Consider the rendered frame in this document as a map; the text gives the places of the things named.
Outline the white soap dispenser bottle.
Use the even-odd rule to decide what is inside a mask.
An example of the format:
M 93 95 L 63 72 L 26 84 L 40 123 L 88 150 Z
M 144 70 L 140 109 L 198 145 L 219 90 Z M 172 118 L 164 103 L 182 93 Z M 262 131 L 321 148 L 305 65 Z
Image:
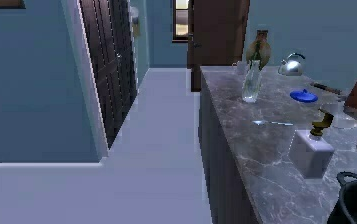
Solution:
M 313 122 L 311 130 L 296 130 L 289 151 L 289 158 L 305 179 L 324 176 L 335 149 L 323 138 L 323 130 L 331 126 L 334 116 L 324 109 L 321 121 Z

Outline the clear glass bottle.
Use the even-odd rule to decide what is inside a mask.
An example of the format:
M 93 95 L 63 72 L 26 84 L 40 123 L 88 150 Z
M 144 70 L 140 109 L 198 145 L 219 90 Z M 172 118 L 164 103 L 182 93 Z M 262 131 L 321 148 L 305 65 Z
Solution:
M 247 103 L 254 103 L 257 100 L 261 87 L 260 61 L 252 60 L 250 69 L 245 77 L 242 88 L 242 99 Z

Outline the framed wall picture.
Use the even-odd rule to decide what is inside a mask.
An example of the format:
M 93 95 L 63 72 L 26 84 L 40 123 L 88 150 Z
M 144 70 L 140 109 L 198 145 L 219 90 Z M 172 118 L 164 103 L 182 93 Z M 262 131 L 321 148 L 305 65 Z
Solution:
M 0 0 L 0 9 L 24 9 L 24 0 Z

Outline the small clear glass cup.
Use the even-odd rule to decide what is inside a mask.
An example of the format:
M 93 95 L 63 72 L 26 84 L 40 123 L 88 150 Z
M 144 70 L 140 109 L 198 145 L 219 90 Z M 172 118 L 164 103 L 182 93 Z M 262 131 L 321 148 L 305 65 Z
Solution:
M 246 73 L 247 64 L 244 61 L 237 61 L 232 64 L 236 75 L 244 75 Z

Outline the silver knife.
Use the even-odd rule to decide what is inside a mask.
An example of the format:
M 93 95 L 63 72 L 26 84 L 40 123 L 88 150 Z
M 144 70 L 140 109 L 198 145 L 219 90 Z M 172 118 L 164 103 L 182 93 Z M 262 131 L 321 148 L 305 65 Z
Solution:
M 293 126 L 292 123 L 287 122 L 277 122 L 277 121 L 267 121 L 267 120 L 254 120 L 252 121 L 256 125 L 264 125 L 264 124 L 276 124 L 276 125 L 284 125 L 284 126 Z

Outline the window with dark frame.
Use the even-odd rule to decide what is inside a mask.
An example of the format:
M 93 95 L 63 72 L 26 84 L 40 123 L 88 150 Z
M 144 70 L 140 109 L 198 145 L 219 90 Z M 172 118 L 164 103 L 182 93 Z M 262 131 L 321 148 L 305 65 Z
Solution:
M 183 42 L 188 39 L 188 9 L 189 0 L 172 0 L 172 33 L 174 42 Z

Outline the blue round lid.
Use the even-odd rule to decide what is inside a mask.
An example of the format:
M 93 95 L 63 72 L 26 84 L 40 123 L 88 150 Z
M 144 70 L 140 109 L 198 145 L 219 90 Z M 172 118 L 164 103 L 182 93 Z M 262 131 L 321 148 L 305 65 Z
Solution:
M 318 96 L 303 89 L 302 91 L 292 91 L 290 97 L 298 102 L 312 103 L 318 100 Z

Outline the grey marble counter cabinet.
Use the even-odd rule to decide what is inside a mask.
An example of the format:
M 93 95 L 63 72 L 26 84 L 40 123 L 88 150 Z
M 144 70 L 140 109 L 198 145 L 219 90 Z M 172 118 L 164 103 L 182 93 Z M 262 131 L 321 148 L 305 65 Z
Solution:
M 335 153 L 321 179 L 303 178 L 288 153 L 295 130 L 321 120 L 320 106 L 335 95 L 311 86 L 306 76 L 281 76 L 274 67 L 263 70 L 254 103 L 243 101 L 244 78 L 231 67 L 204 66 L 201 78 L 199 141 L 213 224 L 326 224 L 339 195 L 337 173 L 357 173 L 357 127 L 325 130 Z M 303 89 L 318 100 L 290 97 Z

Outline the black pot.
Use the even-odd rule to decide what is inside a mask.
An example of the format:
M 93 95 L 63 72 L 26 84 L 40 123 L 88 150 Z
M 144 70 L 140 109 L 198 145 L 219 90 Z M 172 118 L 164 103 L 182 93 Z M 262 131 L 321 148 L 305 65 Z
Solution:
M 357 174 L 339 172 L 340 184 L 338 200 L 326 224 L 357 224 Z

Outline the brown handled utensil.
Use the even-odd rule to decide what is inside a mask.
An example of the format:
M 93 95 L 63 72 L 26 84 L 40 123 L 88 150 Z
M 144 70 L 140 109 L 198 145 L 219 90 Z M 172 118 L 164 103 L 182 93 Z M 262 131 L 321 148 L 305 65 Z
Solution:
M 331 93 L 334 93 L 334 94 L 337 94 L 337 95 L 340 95 L 341 92 L 342 92 L 339 89 L 328 87 L 326 85 L 323 85 L 323 84 L 320 84 L 320 83 L 316 83 L 316 82 L 312 82 L 312 83 L 310 83 L 310 85 L 315 87 L 315 88 L 319 88 L 319 89 L 322 89 L 324 91 L 331 92 Z

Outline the dark brown slatted door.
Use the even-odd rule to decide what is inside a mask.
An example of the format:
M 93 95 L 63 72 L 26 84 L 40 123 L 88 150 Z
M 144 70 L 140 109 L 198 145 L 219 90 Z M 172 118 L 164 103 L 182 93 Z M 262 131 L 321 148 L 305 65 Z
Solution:
M 79 0 L 108 148 L 136 98 L 127 0 Z

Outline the brown wooden room door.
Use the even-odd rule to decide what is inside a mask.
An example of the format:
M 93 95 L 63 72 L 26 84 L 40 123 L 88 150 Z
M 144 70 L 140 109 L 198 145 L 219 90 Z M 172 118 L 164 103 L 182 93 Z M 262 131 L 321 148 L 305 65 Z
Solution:
M 191 91 L 201 91 L 201 66 L 242 60 L 251 0 L 189 0 L 187 68 Z M 193 47 L 193 42 L 202 46 Z

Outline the silver kettle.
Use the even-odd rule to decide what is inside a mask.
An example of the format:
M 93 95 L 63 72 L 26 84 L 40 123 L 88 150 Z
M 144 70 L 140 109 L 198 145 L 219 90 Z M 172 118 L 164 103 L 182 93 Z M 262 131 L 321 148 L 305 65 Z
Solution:
M 289 54 L 286 59 L 281 61 L 278 73 L 283 76 L 301 76 L 303 74 L 303 66 L 299 58 L 305 60 L 305 56 L 300 53 Z

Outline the brown and green vase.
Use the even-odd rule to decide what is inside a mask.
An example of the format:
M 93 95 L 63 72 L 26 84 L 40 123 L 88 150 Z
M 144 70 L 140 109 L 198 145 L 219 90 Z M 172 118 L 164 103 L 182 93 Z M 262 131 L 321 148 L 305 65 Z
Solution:
M 270 60 L 271 47 L 267 41 L 268 31 L 258 30 L 255 40 L 248 46 L 246 51 L 246 61 L 259 60 L 259 69 L 262 70 Z

